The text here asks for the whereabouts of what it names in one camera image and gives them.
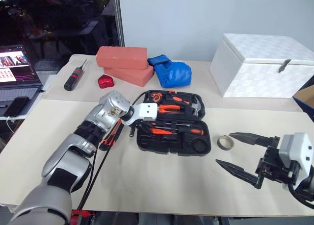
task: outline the laptop screen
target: laptop screen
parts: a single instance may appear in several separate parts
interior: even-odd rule
[[[0,48],[0,87],[41,84],[29,65],[22,45]]]

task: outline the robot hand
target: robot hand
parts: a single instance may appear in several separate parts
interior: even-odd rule
[[[153,121],[157,117],[156,103],[131,106],[120,93],[109,92],[99,105],[51,155],[42,170],[42,181],[24,199],[9,225],[64,225],[70,222],[70,193],[78,190],[87,179],[100,141],[121,118],[131,125],[138,119]]]
[[[260,159],[255,173],[245,172],[243,168],[217,160],[216,162],[231,173],[255,188],[260,189],[264,178],[283,184],[283,188],[302,204],[314,209],[314,171],[311,165],[313,146],[306,133],[284,135],[280,149],[277,148],[280,138],[267,138],[253,133],[231,133],[229,136],[251,145],[266,147],[263,158]]]

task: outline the cable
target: cable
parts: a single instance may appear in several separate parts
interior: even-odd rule
[[[145,93],[146,93],[146,92],[141,93],[141,94],[134,100],[134,102],[132,103],[132,105],[134,105]],[[86,203],[86,201],[87,201],[87,199],[88,199],[88,197],[89,197],[89,194],[90,194],[90,192],[92,191],[92,188],[93,188],[93,186],[94,186],[94,184],[95,184],[95,181],[96,181],[96,179],[97,179],[97,176],[98,176],[98,174],[99,174],[99,172],[100,172],[100,170],[101,170],[101,168],[102,168],[102,166],[103,166],[103,164],[104,164],[104,162],[105,162],[105,160],[106,160],[106,158],[107,158],[107,156],[108,156],[108,154],[109,154],[109,151],[110,151],[111,147],[112,147],[112,145],[111,145],[110,148],[107,150],[107,152],[106,152],[106,154],[105,154],[105,156],[104,156],[102,162],[100,163],[100,165],[99,165],[99,167],[98,167],[98,169],[97,169],[97,171],[96,171],[96,174],[95,174],[95,176],[94,176],[94,178],[93,178],[93,180],[92,180],[97,151],[95,152],[95,156],[94,156],[94,159],[93,159],[93,165],[92,165],[92,169],[91,169],[91,176],[90,176],[90,178],[89,178],[89,182],[88,182],[87,187],[86,187],[86,189],[85,189],[85,192],[84,192],[84,194],[83,194],[83,196],[82,196],[82,199],[81,199],[81,201],[80,201],[80,203],[79,203],[79,205],[78,205],[78,210],[82,210],[82,209],[83,209],[83,207],[84,207],[84,205],[85,205],[85,203]]]
[[[11,129],[11,127],[10,127],[10,125],[9,125],[9,123],[8,123],[8,120],[9,120],[9,116],[8,116],[8,118],[6,118],[6,125],[8,126],[8,128],[11,130],[11,132],[14,134],[14,131]]]
[[[308,208],[314,209],[314,204],[306,202],[295,192],[295,190],[293,189],[292,183],[288,184],[288,188],[289,188],[290,193],[293,195],[293,197],[296,198],[300,203],[304,204]]]

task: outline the white cable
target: white cable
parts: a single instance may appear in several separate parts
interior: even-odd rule
[[[8,126],[8,128],[11,130],[11,132],[14,134],[14,131],[11,129],[11,127],[10,127],[10,125],[9,125],[9,123],[8,123],[8,120],[9,120],[9,116],[8,116],[8,118],[6,118],[6,125]]]

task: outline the laptop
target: laptop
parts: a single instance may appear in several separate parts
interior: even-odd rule
[[[27,114],[43,85],[27,60],[22,45],[0,47],[0,116],[16,97],[29,97],[20,115]]]

